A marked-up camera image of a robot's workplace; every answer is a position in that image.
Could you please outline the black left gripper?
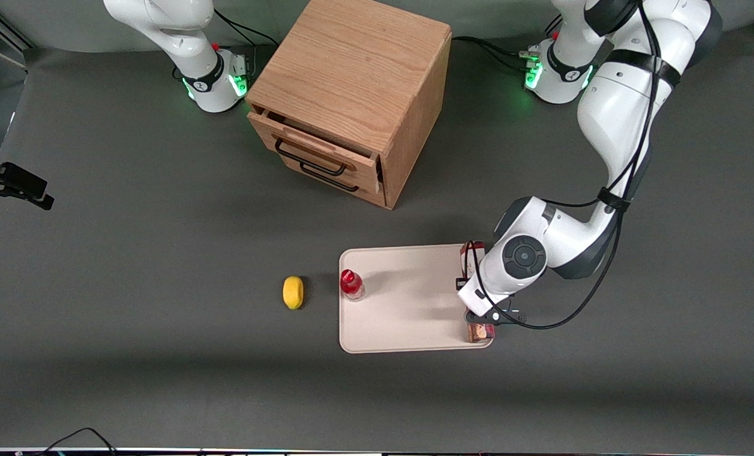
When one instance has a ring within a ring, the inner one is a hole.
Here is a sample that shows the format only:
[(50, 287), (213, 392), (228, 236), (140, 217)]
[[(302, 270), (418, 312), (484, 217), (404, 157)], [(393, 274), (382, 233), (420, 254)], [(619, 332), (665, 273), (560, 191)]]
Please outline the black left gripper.
[[(468, 283), (468, 279), (464, 277), (456, 278), (456, 289), (461, 291)], [(489, 297), (483, 298), (478, 310), (484, 311), (483, 315), (477, 314), (473, 308), (467, 307), (465, 312), (465, 320), (469, 324), (492, 324), (492, 326), (501, 326), (502, 324), (525, 324), (526, 315), (519, 310), (511, 309), (504, 310), (498, 306), (495, 302), (489, 299)]]

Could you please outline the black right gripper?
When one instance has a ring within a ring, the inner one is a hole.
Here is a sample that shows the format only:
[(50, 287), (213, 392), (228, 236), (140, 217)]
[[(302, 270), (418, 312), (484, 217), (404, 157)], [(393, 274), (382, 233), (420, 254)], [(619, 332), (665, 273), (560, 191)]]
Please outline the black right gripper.
[(30, 198), (30, 202), (49, 211), (54, 198), (46, 194), (47, 182), (14, 163), (0, 165), (0, 196)]

